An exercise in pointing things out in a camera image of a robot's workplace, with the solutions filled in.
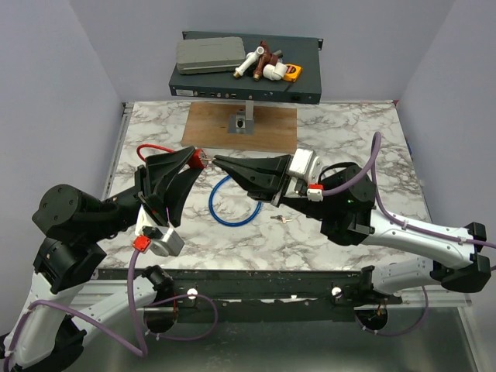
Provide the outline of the red cable lock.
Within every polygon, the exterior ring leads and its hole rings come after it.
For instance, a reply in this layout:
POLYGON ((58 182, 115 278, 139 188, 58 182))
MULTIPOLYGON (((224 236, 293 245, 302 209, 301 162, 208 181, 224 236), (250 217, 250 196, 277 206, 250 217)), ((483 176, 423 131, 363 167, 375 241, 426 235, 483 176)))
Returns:
MULTIPOLYGON (((164 146, 159 146, 159 145, 150 144, 150 143, 143 143, 143 144, 140 144, 136 148, 136 154, 142 161, 145 161, 145 159, 146 159, 144 157, 144 155, 141 154, 141 151, 143 149, 154 149, 154 150, 164 151, 167 153, 173 153, 174 152, 174 150, 166 148, 164 146)), ((210 158, 207 157, 207 155, 205 154, 205 151, 203 149, 195 149, 194 154, 192 155, 190 160, 187 162, 187 165, 191 169, 193 169, 193 168, 194 169, 205 169, 208 166, 209 161, 210 161, 210 158)))

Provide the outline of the silver key bunch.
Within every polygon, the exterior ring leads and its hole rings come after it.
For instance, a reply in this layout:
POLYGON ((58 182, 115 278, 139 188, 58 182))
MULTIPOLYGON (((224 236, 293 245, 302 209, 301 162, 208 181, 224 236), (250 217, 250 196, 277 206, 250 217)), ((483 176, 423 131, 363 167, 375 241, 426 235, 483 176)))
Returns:
POLYGON ((274 216, 271 216, 270 218, 271 219, 274 219, 274 220, 277 220, 278 222, 281 222, 283 224, 291 221, 291 219, 285 218, 282 215, 274 215, 274 216))

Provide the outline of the blue cable lock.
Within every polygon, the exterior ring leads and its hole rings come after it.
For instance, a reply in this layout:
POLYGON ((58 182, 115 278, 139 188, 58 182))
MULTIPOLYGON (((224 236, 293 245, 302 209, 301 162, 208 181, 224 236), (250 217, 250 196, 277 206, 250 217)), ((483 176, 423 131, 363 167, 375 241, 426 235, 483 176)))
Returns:
POLYGON ((261 209, 262 203, 249 198, 230 176, 219 181, 208 197, 208 210, 212 218, 227 227, 251 223, 261 209))

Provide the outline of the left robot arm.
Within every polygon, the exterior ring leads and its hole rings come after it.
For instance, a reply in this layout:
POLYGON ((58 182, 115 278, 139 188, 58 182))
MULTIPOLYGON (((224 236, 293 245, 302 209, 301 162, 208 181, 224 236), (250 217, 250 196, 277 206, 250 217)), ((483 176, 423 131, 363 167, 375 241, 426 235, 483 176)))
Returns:
POLYGON ((171 278, 158 266, 104 300, 73 310, 72 301, 105 258, 99 243, 134 228, 135 254, 175 257, 184 242, 177 234, 186 198, 208 165, 192 146, 146 157, 134 184, 105 200, 68 184, 42 197, 33 222, 45 238, 33 263, 31 287, 14 329, 1 339, 6 371, 62 371, 82 354, 97 332, 147 302, 162 306, 172 295, 171 278))

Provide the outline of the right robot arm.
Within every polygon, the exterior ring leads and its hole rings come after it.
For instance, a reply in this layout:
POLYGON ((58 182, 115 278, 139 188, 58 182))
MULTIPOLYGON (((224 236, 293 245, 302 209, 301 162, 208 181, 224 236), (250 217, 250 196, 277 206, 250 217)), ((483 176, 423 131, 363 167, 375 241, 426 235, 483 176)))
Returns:
POLYGON ((352 162, 325 171, 312 150, 272 158, 216 155, 223 169, 259 202, 285 205, 321 223, 320 232, 340 246, 383 246, 414 254, 414 258, 362 271, 358 298, 376 302, 406 288, 438 284, 449 291, 477 293, 491 278, 491 263, 481 255, 485 227, 460 228, 410 220, 385 210, 376 199, 377 186, 352 162))

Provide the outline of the white elbow pipe fitting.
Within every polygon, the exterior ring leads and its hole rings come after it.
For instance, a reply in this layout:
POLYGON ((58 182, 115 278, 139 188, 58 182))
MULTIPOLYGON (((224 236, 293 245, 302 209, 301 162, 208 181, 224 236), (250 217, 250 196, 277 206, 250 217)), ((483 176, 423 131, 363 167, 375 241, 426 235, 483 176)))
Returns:
POLYGON ((276 65, 267 64, 263 68, 263 76, 271 81, 279 81, 284 79, 287 70, 288 66, 282 63, 277 63, 276 65))

